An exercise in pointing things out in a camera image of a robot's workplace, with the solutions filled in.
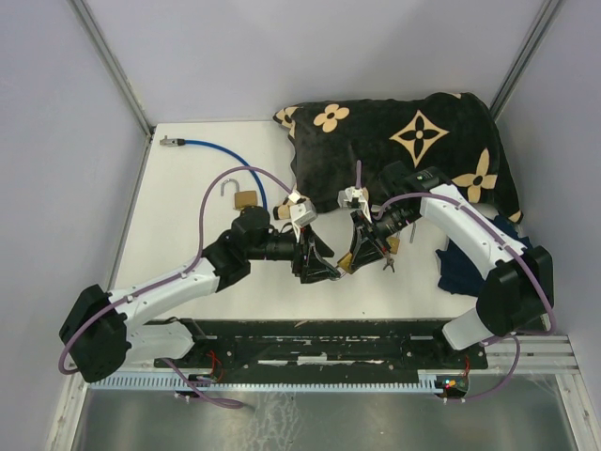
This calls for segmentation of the small brass padlock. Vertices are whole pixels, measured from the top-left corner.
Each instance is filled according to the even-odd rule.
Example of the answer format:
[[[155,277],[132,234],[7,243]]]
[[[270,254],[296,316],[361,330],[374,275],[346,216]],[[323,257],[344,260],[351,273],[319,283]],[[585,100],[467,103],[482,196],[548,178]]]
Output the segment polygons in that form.
[[[337,262],[337,267],[347,274],[353,274],[356,271],[354,256],[348,252]]]

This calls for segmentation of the brass padlock with key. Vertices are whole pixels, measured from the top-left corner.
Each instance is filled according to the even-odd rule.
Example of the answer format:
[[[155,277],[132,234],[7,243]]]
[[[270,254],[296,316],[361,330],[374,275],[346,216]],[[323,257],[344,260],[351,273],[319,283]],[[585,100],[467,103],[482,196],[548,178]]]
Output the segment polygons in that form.
[[[233,193],[233,208],[236,211],[242,211],[248,207],[258,206],[258,196],[255,190],[242,191],[239,182],[236,179],[226,179],[220,185],[220,196],[225,195],[226,188],[232,186]]]

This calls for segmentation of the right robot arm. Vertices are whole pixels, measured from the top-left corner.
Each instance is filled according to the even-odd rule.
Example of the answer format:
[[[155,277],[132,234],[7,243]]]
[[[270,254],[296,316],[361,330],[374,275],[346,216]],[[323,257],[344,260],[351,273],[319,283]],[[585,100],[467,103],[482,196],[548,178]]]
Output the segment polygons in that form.
[[[547,316],[553,334],[553,261],[542,246],[529,248],[501,232],[474,208],[436,167],[409,172],[400,162],[386,166],[379,182],[387,195],[376,213],[357,179],[338,194],[351,211],[353,237],[338,264],[346,273],[385,260],[393,265],[389,242],[396,233],[424,218],[443,231],[470,259],[484,279],[475,306],[445,323],[430,346],[432,359],[452,367],[465,349],[521,333],[532,320]]]

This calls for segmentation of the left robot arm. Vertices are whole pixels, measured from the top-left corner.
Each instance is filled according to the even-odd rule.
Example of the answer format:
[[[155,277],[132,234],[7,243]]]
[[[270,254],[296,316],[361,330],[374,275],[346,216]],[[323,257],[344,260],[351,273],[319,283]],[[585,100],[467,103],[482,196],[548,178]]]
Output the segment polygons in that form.
[[[59,370],[80,373],[87,382],[101,381],[133,360],[137,350],[149,351],[151,359],[200,365],[208,355],[207,342],[187,326],[169,332],[157,316],[232,287],[249,275],[254,260],[288,261],[303,284],[337,280],[341,273],[329,262],[332,255],[310,226],[279,232],[267,210],[247,207],[214,243],[178,269],[128,289],[84,288],[59,330],[64,344]],[[68,359],[73,370],[66,366]]]

